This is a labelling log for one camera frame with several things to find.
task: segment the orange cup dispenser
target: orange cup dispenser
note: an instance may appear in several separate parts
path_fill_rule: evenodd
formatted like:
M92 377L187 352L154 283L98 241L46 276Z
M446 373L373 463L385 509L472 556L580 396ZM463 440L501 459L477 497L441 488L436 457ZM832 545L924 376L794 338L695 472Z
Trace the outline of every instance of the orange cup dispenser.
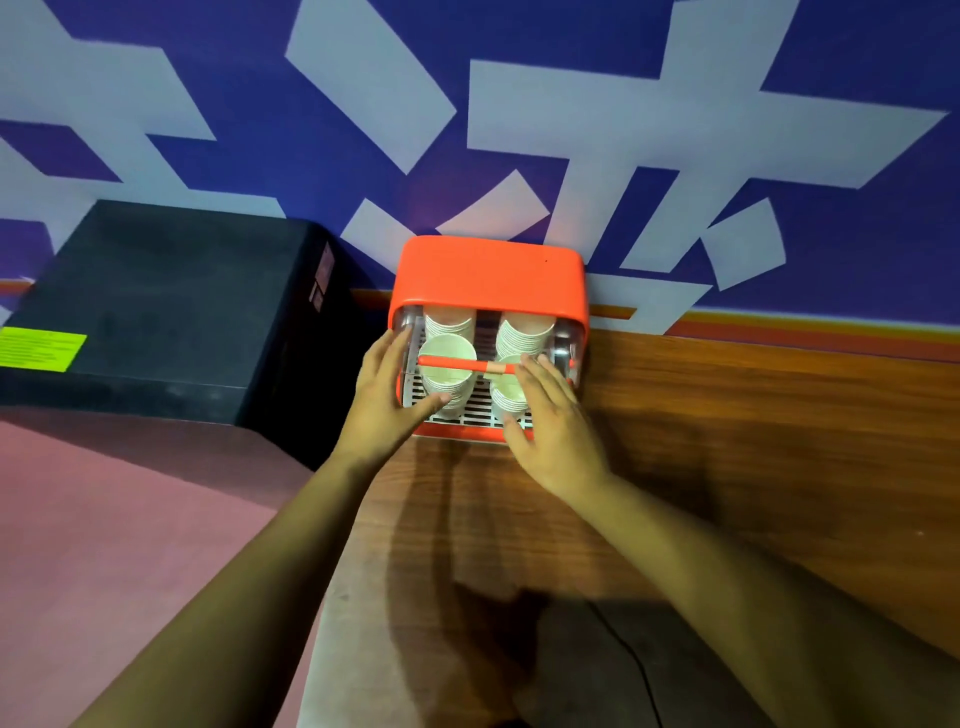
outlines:
M410 406L427 396L417 360L427 339L424 309L433 306L475 309L470 332L477 359L496 360L497 331L504 313L556 319L542 350L576 388L589 334L584 261L575 251L527 243L473 237L419 235L400 254L390 300L394 331L413 328L404 366L396 384L397 398ZM491 383L475 380L463 413L441 412L415 434L456 440L502 443L503 425L494 416ZM533 437L527 410L517 420Z

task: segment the hand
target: hand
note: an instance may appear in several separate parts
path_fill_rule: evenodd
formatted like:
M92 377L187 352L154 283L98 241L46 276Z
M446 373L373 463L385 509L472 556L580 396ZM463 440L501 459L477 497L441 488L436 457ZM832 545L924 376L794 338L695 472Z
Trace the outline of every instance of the hand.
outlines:
M503 424L507 445L520 464L546 490L569 503L610 475L603 445L576 395L546 356L523 355L516 368L534 418L534 442L516 420Z
M356 394L330 459L346 460L375 474L414 429L450 401L450 395L430 395L412 407L396 400L396 378L410 341L411 329L394 336L387 329L364 354Z

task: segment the black box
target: black box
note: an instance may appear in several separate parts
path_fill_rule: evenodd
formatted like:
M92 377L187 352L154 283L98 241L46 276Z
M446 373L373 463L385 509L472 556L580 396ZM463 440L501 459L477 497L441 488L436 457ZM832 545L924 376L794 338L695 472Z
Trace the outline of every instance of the black box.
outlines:
M236 425L316 469L372 340L341 257L301 220L98 202L7 322L87 338L64 373L0 367L4 419L108 454L127 416Z

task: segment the stack of paper cups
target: stack of paper cups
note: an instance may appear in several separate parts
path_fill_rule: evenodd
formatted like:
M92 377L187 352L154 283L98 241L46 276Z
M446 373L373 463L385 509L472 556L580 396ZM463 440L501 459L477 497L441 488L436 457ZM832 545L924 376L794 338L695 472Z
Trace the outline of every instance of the stack of paper cups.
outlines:
M529 313L504 313L496 333L496 355L528 353L536 356L553 330L557 319L553 316L535 316Z
M454 359L476 359L473 345L455 333L442 333L427 340L420 347L421 355L448 356ZM450 395L450 402L437 414L451 419L464 414L467 400L473 394L477 374L467 369L447 369L446 367L420 367L423 388L430 394L438 392Z
M473 343L473 334L477 326L475 308L428 305L423 307L423 318L428 340L445 333L455 333Z
M520 355L501 356L497 361L517 364L520 361ZM520 382L513 375L495 376L491 379L490 399L493 416L501 423L506 416L518 419L527 411L527 397L523 394Z

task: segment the yellow sticker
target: yellow sticker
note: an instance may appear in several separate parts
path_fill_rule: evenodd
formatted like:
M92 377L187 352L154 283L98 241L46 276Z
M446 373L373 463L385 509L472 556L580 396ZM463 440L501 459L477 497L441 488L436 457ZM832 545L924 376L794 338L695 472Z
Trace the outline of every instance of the yellow sticker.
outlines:
M0 328L0 367L66 372L86 341L85 333Z

